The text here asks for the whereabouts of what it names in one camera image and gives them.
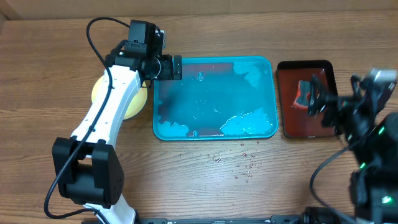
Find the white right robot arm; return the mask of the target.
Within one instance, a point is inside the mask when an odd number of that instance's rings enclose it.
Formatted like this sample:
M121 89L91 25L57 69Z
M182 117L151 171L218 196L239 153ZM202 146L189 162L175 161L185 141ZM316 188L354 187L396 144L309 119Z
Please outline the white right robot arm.
M322 126L332 127L335 136L344 136L348 143L318 166L309 183L312 196L335 220L397 223L397 113L375 123L396 85L396 78L353 75L353 94L338 96L327 90L317 77L310 81L309 115L323 113ZM321 199L314 188L318 173L347 151L354 154L359 165L352 172L349 185L353 217Z

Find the yellow plate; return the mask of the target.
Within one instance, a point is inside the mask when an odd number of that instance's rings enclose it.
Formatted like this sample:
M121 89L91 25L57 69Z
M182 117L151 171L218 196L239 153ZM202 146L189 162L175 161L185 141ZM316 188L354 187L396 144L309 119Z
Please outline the yellow plate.
M98 92L102 82L103 82L103 77L99 78L96 81L96 83L92 89L92 92L91 92L91 102L92 103L95 101L97 92ZM124 115L124 120L132 118L133 116L138 114L143 109L143 107L147 101L147 96L148 96L148 89L147 89L146 83L144 82L143 86L140 88L139 92L131 100L131 102L127 108L126 114Z

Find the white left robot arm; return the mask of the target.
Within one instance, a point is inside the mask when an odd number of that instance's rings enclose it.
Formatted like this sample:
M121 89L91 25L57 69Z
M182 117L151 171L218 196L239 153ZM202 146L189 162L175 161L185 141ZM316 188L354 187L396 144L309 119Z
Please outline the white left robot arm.
M147 80L181 80L180 55L115 51L102 60L103 83L95 101L69 138L52 146L56 172L44 202L46 216L63 219L83 212L101 223L136 223L124 198L124 171L115 146L128 106Z

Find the pink cleaning sponge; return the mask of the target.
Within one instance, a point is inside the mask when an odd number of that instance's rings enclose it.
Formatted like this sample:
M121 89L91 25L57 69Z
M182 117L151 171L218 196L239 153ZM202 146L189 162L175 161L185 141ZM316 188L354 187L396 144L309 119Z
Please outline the pink cleaning sponge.
M310 82L300 80L298 82L297 94L292 106L300 110L307 110L309 106L309 99L308 99L309 95L310 95Z

